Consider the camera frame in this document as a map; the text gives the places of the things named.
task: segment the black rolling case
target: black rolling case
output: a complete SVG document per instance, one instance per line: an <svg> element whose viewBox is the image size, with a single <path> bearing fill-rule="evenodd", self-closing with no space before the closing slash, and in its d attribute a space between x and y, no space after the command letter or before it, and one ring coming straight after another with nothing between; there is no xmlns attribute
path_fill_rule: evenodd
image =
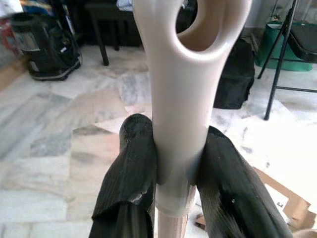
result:
<svg viewBox="0 0 317 238"><path fill-rule="evenodd" d="M248 99L254 74L252 47L238 39L223 69L213 107L240 109Z"/></svg>

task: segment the cardboard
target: cardboard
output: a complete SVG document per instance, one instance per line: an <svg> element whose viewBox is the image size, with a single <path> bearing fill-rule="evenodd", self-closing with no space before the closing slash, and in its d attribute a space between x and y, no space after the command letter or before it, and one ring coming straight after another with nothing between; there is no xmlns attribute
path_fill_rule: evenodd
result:
<svg viewBox="0 0 317 238"><path fill-rule="evenodd" d="M203 230L207 230L206 228L206 221L205 221L205 218L203 216L203 214L199 214L197 215L196 217L196 221L195 221L195 225Z"/></svg>
<svg viewBox="0 0 317 238"><path fill-rule="evenodd" d="M289 227L292 231L309 229L314 226L316 214L308 211L310 203L305 201L296 193L292 192L285 186L281 185L276 180L272 179L263 171L254 168L264 184L267 184L288 197L288 201L283 209L283 212L290 219Z"/></svg>

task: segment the green container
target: green container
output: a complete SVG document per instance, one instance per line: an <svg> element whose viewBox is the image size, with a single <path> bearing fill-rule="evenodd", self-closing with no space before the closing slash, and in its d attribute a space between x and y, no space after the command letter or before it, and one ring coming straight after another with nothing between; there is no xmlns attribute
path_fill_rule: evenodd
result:
<svg viewBox="0 0 317 238"><path fill-rule="evenodd" d="M256 57L256 65L263 67L265 60L268 56L270 49L272 48L274 41L279 33L281 24L280 23L268 23L265 26L264 35L262 37L261 45ZM284 36L281 36L277 46L275 47L271 58L279 58L281 53L282 44L283 44ZM285 57L284 59L287 60L301 60L300 58L296 57L296 55L291 50L290 46L287 45ZM277 68L277 60L270 59L267 64L267 68ZM311 71L313 69L313 65L311 63L304 63L304 62L289 62L284 61L282 65L282 70L289 70L289 71Z"/></svg>

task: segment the marble floor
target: marble floor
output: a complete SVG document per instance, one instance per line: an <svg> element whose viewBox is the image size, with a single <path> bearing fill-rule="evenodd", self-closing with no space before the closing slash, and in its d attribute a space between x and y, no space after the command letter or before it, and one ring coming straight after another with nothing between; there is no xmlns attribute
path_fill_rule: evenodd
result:
<svg viewBox="0 0 317 238"><path fill-rule="evenodd" d="M109 67L98 47L84 46L82 67L65 82L36 82L25 73L0 92L0 238L88 237L122 122L133 113L152 117L143 50L107 52ZM255 81L242 109L214 109L210 124L317 212L317 95L278 90L264 121L273 75L268 69ZM282 71L280 85L316 89L317 67ZM208 237L193 225L199 213L198 202L187 238Z"/></svg>

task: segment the floor tile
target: floor tile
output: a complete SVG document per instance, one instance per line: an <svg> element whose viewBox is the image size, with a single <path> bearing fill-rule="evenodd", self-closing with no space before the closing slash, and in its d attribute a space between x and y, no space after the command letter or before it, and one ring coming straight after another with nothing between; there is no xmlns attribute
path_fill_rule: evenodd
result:
<svg viewBox="0 0 317 238"><path fill-rule="evenodd" d="M0 159L7 157L24 138L47 124L50 118L65 108L67 103L68 99L61 96L37 94L1 121Z"/></svg>
<svg viewBox="0 0 317 238"><path fill-rule="evenodd" d="M96 126L73 131L68 220L92 216L104 176L119 154L119 135Z"/></svg>
<svg viewBox="0 0 317 238"><path fill-rule="evenodd" d="M1 238L30 238L30 224L8 223L3 229L4 231Z"/></svg>
<svg viewBox="0 0 317 238"><path fill-rule="evenodd" d="M70 149L75 128L127 115L120 95L112 86L78 96L48 124L31 145L31 156L59 156Z"/></svg>
<svg viewBox="0 0 317 238"><path fill-rule="evenodd" d="M148 118L152 119L152 105L151 104L134 104L131 106L125 106L129 115L135 113L145 114Z"/></svg>
<svg viewBox="0 0 317 238"><path fill-rule="evenodd" d="M0 187L2 181L6 178L6 175L9 173L12 168L13 163L11 161L0 161Z"/></svg>
<svg viewBox="0 0 317 238"><path fill-rule="evenodd" d="M10 164L10 167L2 179L2 189L28 189L65 197L70 175L70 158L23 158L3 163Z"/></svg>
<svg viewBox="0 0 317 238"><path fill-rule="evenodd" d="M30 233L32 238L87 238L92 222L37 223Z"/></svg>
<svg viewBox="0 0 317 238"><path fill-rule="evenodd" d="M120 128L126 119L127 117L120 117L111 120L105 120L103 122L96 123L95 125L104 130L110 131L115 134L119 134Z"/></svg>
<svg viewBox="0 0 317 238"><path fill-rule="evenodd" d="M127 75L117 82L125 105L150 104L151 85L148 73Z"/></svg>
<svg viewBox="0 0 317 238"><path fill-rule="evenodd" d="M317 90L317 65L310 72L281 71L278 85ZM275 75L274 69L265 70L266 77L261 79L267 89L271 89ZM317 123L316 93L306 93L288 90L277 90L275 99L280 101L299 120L306 123Z"/></svg>
<svg viewBox="0 0 317 238"><path fill-rule="evenodd" d="M145 53L140 48L120 47L115 51L112 47L106 47L109 58L109 66L102 64L101 53L95 46L84 46L82 52L85 55L84 65L99 75L111 78L120 78L125 74L147 72Z"/></svg>
<svg viewBox="0 0 317 238"><path fill-rule="evenodd" d="M0 190L0 223L65 221L67 203L59 196L30 190Z"/></svg>
<svg viewBox="0 0 317 238"><path fill-rule="evenodd" d="M0 237L3 237L3 233L4 233L4 225L0 223Z"/></svg>

